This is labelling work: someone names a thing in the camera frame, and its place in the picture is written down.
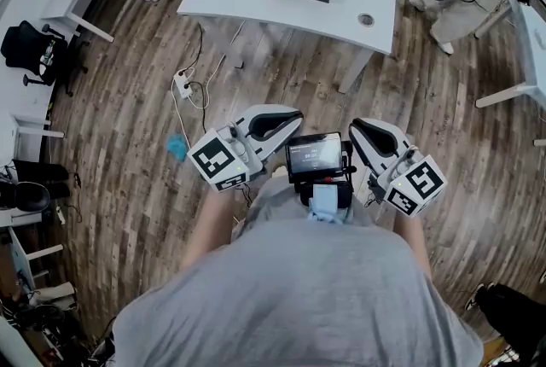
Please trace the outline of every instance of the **black cable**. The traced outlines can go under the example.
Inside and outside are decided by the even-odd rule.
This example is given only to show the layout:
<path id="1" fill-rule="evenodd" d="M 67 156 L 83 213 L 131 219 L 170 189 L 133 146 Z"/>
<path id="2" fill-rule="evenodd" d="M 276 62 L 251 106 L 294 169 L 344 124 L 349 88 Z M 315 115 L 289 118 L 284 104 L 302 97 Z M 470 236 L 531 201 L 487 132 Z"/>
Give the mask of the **black cable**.
<path id="1" fill-rule="evenodd" d="M 201 96 L 203 97 L 202 98 L 202 109 L 201 111 L 203 111 L 203 115 L 202 115 L 202 120 L 201 120 L 201 126 L 203 127 L 203 131 L 206 133 L 206 128 L 205 128 L 205 111 L 206 111 L 206 108 L 205 108 L 205 89 L 203 88 L 203 85 L 199 82 L 188 82 L 187 84 L 184 85 L 184 88 L 187 88 L 188 86 L 190 86 L 191 84 L 198 84 L 201 88 Z"/>
<path id="2" fill-rule="evenodd" d="M 77 206 L 74 206 L 74 205 L 67 205 L 65 204 L 65 207 L 66 208 L 72 208 L 74 211 L 76 211 L 76 213 L 78 214 L 78 224 L 82 223 L 84 221 L 84 218 L 82 217 L 82 211 L 81 211 L 81 203 L 80 203 L 80 198 L 81 198 L 81 195 L 82 195 L 82 181 L 81 179 L 79 178 L 79 174 L 78 172 L 74 172 L 74 173 L 69 173 L 69 174 L 73 174 L 74 175 L 74 180 L 76 181 L 76 184 L 78 185 L 78 188 L 79 188 L 79 192 L 78 192 L 78 205 Z"/>
<path id="3" fill-rule="evenodd" d="M 193 62 L 191 62 L 187 67 L 178 72 L 178 75 L 180 76 L 182 76 L 183 73 L 185 73 L 186 71 L 188 71 L 189 68 L 195 65 L 199 61 L 199 58 L 201 56 L 201 51 L 203 50 L 203 29 L 201 27 L 201 24 L 198 24 L 197 26 L 199 27 L 199 49 L 197 50 L 197 56 L 195 57 Z"/>
<path id="4" fill-rule="evenodd" d="M 112 318 L 110 318 L 110 321 L 108 322 L 108 324 L 106 325 L 106 328 L 104 329 L 104 332 L 102 332 L 102 335 L 101 335 L 101 338 L 98 339 L 98 344 L 96 345 L 96 347 L 99 347 L 101 345 L 101 341 L 102 341 L 102 338 L 104 338 L 104 336 L 106 335 L 106 333 L 108 332 L 108 329 L 110 328 L 110 324 L 112 324 L 112 322 L 116 319 L 117 316 L 113 316 Z"/>

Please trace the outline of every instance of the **display screen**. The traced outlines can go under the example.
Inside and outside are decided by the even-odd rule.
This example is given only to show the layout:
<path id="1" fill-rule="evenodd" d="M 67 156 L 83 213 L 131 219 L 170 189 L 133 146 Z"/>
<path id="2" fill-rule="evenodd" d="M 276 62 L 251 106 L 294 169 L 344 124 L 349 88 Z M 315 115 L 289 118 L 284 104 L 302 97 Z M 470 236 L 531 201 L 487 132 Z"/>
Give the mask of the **display screen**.
<path id="1" fill-rule="evenodd" d="M 324 135 L 320 141 L 291 145 L 290 169 L 293 174 L 341 168 L 341 140 L 338 134 Z"/>

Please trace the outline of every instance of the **power strip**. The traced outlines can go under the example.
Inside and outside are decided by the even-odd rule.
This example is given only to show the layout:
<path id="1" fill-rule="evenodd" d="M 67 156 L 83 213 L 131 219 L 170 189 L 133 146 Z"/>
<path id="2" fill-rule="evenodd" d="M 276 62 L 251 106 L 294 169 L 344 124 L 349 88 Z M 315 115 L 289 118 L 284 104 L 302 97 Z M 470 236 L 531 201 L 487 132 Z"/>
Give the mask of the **power strip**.
<path id="1" fill-rule="evenodd" d="M 188 88 L 184 87 L 188 83 L 188 78 L 185 76 L 185 74 L 181 75 L 180 73 L 176 73 L 174 76 L 174 82 L 177 84 L 180 97 L 188 98 L 194 93 L 191 86 L 188 86 Z"/>
<path id="2" fill-rule="evenodd" d="M 62 213 L 61 207 L 57 207 L 55 210 L 57 211 L 57 215 L 59 216 L 59 220 L 61 221 L 61 224 L 66 224 L 67 220 L 65 219 L 65 216 Z"/>

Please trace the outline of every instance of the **light blue cloth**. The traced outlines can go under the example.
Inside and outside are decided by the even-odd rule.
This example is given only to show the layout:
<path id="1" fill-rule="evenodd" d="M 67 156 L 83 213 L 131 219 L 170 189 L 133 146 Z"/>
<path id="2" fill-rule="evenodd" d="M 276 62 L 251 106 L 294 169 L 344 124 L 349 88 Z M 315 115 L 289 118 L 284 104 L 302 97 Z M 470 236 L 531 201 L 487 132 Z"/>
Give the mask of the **light blue cloth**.
<path id="1" fill-rule="evenodd" d="M 313 185 L 313 196 L 309 199 L 309 220 L 343 224 L 347 209 L 338 210 L 338 187 L 335 185 Z"/>
<path id="2" fill-rule="evenodd" d="M 186 153 L 188 153 L 188 146 L 183 136 L 179 133 L 170 135 L 167 140 L 167 151 L 174 154 L 174 157 L 182 162 L 186 158 Z"/>

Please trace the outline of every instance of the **black chair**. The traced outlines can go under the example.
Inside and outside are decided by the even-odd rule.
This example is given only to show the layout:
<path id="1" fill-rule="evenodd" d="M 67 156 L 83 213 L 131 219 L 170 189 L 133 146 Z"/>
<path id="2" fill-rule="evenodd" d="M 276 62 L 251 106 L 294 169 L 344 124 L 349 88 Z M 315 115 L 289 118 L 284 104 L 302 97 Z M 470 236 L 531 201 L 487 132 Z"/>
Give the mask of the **black chair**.
<path id="1" fill-rule="evenodd" d="M 49 191 L 40 183 L 0 182 L 0 208 L 16 207 L 28 213 L 40 213 L 49 207 Z"/>
<path id="2" fill-rule="evenodd" d="M 51 86 L 56 80 L 65 85 L 66 93 L 72 96 L 68 89 L 70 73 L 75 67 L 87 73 L 87 68 L 79 65 L 78 54 L 80 48 L 68 46 L 64 36 L 49 27 L 42 29 L 44 33 L 37 31 L 28 21 L 23 21 L 17 27 L 10 27 L 2 41 L 0 52 L 6 58 L 7 67 L 25 68 L 39 76 L 42 80 L 23 78 L 23 84 L 46 84 Z M 49 53 L 51 61 L 44 64 L 41 60 Z"/>

